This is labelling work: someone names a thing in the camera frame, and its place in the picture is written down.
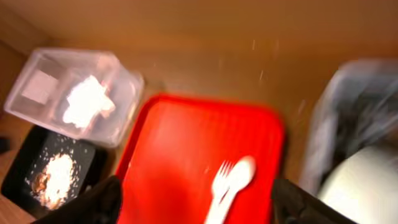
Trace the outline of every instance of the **spoon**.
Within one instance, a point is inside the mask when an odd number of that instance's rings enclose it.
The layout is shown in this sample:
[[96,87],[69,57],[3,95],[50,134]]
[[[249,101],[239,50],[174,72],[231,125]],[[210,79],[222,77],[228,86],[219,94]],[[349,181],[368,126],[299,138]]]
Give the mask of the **spoon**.
[[215,223],[224,223],[236,194],[251,182],[255,171],[256,163],[251,156],[242,157],[232,168],[228,174],[229,190],[220,203],[218,222]]

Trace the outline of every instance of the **white plastic fork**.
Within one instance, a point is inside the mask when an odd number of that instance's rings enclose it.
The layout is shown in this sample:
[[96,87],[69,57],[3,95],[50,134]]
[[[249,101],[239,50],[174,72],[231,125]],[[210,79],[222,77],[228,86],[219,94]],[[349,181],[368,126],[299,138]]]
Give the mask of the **white plastic fork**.
[[224,195],[229,189],[229,183],[227,175],[232,169],[232,163],[224,161],[213,180],[211,185],[211,193],[213,194],[213,200],[211,201],[210,209],[206,217],[205,224],[212,224],[217,222],[218,208],[223,199]]

